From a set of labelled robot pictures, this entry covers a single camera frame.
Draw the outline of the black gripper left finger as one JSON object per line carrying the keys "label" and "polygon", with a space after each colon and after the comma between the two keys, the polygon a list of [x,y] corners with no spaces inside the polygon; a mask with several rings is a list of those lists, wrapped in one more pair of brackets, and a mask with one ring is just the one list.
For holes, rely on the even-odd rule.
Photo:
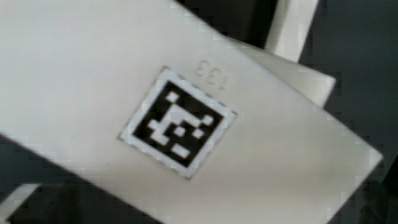
{"label": "black gripper left finger", "polygon": [[0,224],[69,224],[63,186],[21,184],[0,202]]}

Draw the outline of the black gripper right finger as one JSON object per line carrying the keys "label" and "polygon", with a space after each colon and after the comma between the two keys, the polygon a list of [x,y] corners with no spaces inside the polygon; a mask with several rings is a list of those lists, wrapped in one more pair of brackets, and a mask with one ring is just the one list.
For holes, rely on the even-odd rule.
{"label": "black gripper right finger", "polygon": [[365,183],[362,195],[358,224],[398,224],[398,170],[387,173],[381,182]]}

